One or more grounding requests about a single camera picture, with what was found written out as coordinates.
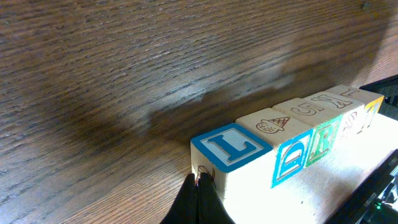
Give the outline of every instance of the wooden table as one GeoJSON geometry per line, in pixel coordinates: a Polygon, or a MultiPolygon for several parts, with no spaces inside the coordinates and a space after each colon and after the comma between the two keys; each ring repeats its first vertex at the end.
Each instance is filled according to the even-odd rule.
{"type": "Polygon", "coordinates": [[[0,3],[0,223],[158,223],[189,140],[398,73],[396,0],[0,3]]]}

